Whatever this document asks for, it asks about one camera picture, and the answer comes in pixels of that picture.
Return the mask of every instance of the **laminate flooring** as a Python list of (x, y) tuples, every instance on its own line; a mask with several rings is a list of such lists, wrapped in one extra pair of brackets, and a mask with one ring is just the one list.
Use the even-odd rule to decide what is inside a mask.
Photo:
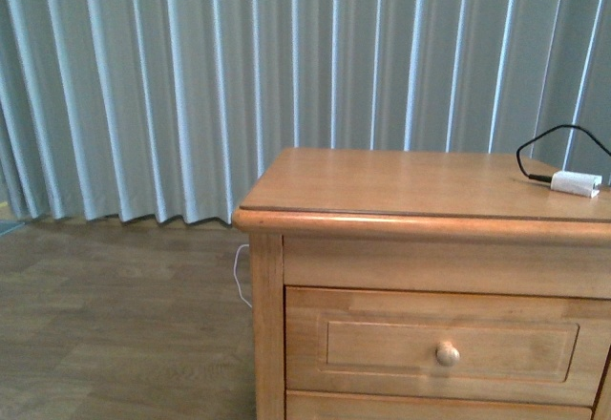
[(254, 419), (251, 311), (232, 273), (246, 242), (62, 223), (1, 237), (0, 419)]

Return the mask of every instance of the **wooden nightstand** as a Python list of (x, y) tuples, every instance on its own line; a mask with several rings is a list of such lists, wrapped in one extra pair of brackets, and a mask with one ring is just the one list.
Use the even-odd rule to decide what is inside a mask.
[(611, 419), (608, 189), (551, 192), (511, 155), (291, 149), (234, 222), (260, 420)]

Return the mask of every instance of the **wire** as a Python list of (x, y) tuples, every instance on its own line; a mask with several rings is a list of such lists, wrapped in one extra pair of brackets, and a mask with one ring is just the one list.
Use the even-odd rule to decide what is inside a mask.
[(245, 243), (244, 245), (240, 245), (238, 247), (238, 250), (236, 251), (236, 257), (233, 260), (233, 278), (236, 281), (236, 285), (238, 286), (238, 292), (240, 293), (240, 299), (242, 299), (246, 305), (248, 305), (250, 308), (252, 308), (252, 304), (243, 296), (242, 294), (242, 287), (240, 286), (240, 281), (238, 280), (238, 257), (240, 256), (240, 252), (245, 249), (245, 248), (249, 248), (250, 245), (248, 245), (247, 243)]
[(533, 143), (535, 143), (537, 140), (547, 136), (548, 134), (553, 133), (554, 131), (557, 131), (558, 129), (577, 129), (578, 131), (582, 131), (585, 134), (587, 134), (590, 138), (592, 138), (592, 140), (594, 140), (594, 142), (600, 146), (600, 148), (609, 156), (611, 156), (611, 151), (609, 151), (609, 149), (604, 146), (602, 144), (602, 142), (600, 140), (598, 140), (594, 134), (592, 134), (590, 131), (588, 131), (587, 129), (577, 125), (577, 124), (559, 124), (556, 127), (553, 127), (551, 129), (548, 129), (547, 131), (545, 131), (543, 134), (539, 134), (538, 136), (536, 136), (535, 138), (533, 138), (532, 140), (528, 140), (526, 143), (524, 143), (523, 145), (521, 145), (519, 148), (517, 148), (516, 151), (516, 159), (517, 159), (517, 166), (519, 167), (519, 170), (522, 171), (522, 174), (524, 174), (524, 176), (528, 179), (533, 179), (535, 181), (543, 181), (545, 183), (551, 183), (552, 182), (552, 177), (547, 176), (547, 175), (536, 175), (536, 174), (529, 174), (526, 172), (526, 170), (524, 169), (524, 166), (522, 165), (522, 158), (520, 156), (520, 152), (526, 148), (528, 145), (531, 145)]

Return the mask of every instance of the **black cable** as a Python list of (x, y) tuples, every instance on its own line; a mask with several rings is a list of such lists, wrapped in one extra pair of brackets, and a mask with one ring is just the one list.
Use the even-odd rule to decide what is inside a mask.
[(551, 129), (548, 129), (547, 131), (545, 131), (543, 134), (540, 134), (538, 136), (536, 136), (535, 138), (533, 138), (532, 140), (528, 140), (526, 143), (524, 143), (523, 145), (521, 145), (519, 148), (517, 148), (516, 151), (516, 159), (517, 159), (517, 166), (519, 167), (519, 170), (522, 171), (522, 174), (524, 174), (524, 176), (528, 179), (534, 179), (536, 181), (543, 181), (545, 183), (551, 183), (552, 182), (552, 177), (549, 177), (547, 175), (536, 175), (536, 174), (529, 174), (526, 172), (526, 170), (524, 170), (524, 166), (522, 165), (522, 158), (519, 155), (520, 152), (526, 148), (528, 145), (531, 145), (533, 143), (535, 143), (537, 140), (547, 136), (548, 134), (551, 134), (554, 131), (557, 131), (558, 129), (577, 129), (578, 131), (582, 131), (584, 133), (586, 133), (590, 138), (592, 138), (594, 140), (594, 142), (600, 146), (600, 148), (609, 156), (611, 156), (611, 151), (609, 151), (609, 149), (607, 147), (605, 147), (600, 140), (598, 140), (594, 134), (592, 134), (590, 131), (588, 131), (587, 129), (578, 126), (577, 124), (559, 124), (556, 127), (553, 127)]

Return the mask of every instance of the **nightstand leg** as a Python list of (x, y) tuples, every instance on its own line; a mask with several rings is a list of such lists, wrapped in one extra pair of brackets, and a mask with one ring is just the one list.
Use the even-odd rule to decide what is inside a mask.
[(282, 250), (282, 236), (250, 236), (258, 420), (284, 420)]

